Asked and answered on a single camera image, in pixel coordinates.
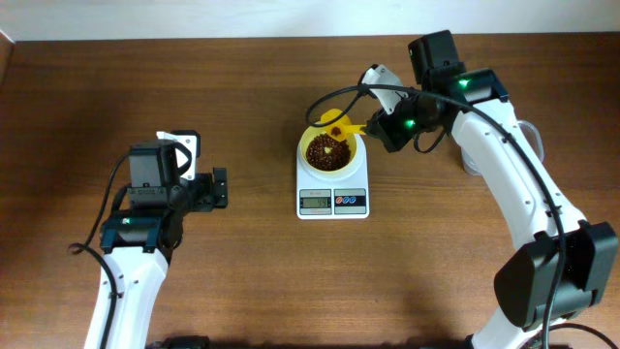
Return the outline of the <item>yellow plastic measuring scoop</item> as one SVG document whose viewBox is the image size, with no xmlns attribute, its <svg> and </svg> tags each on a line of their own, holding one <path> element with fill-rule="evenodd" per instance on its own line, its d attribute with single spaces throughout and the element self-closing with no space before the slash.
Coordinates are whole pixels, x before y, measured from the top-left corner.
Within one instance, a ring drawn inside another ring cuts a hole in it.
<svg viewBox="0 0 620 349">
<path fill-rule="evenodd" d="M 341 113 L 338 109 L 332 109 L 321 115 L 322 128 L 331 138 L 343 142 L 349 136 L 365 134 L 363 125 L 353 124 L 349 116 Z"/>
</svg>

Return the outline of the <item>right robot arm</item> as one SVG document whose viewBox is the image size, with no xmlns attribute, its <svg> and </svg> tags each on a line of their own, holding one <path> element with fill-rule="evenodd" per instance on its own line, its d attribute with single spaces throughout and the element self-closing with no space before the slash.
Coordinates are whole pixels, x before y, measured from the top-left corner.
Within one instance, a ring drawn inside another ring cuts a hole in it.
<svg viewBox="0 0 620 349">
<path fill-rule="evenodd" d="M 359 79 L 381 108 L 366 133 L 390 152 L 441 130 L 474 164 L 501 209 L 514 255 L 493 281 L 498 306 L 467 348 L 545 348 L 598 304 L 618 252 L 607 223 L 590 223 L 554 183 L 524 136 L 509 94 L 489 69 L 468 70 L 449 31 L 408 46 L 416 85 L 374 65 Z"/>
</svg>

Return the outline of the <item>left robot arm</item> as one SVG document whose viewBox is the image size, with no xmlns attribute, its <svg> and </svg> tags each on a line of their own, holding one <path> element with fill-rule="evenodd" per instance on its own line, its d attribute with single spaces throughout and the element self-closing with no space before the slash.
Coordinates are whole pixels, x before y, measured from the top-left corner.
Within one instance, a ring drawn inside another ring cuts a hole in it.
<svg viewBox="0 0 620 349">
<path fill-rule="evenodd" d="M 115 195 L 108 216 L 97 223 L 101 250 L 93 256 L 101 277 L 87 348 L 144 348 L 152 311 L 181 244 L 183 219 L 229 203 L 227 172 L 196 170 L 201 138 L 195 131 L 160 131 L 135 143 L 124 160 L 129 183 Z"/>
</svg>

